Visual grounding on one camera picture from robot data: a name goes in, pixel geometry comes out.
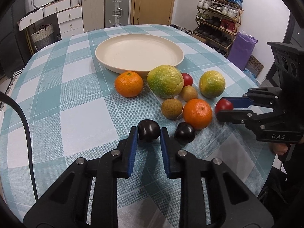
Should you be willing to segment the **right hand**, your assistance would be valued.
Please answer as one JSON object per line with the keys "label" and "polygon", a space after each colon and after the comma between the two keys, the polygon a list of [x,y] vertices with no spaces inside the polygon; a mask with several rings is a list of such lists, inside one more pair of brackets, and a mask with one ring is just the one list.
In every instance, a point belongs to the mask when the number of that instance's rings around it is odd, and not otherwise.
{"label": "right hand", "polygon": [[270,143],[269,147],[274,154],[280,156],[284,155],[288,151],[288,147],[286,144]]}

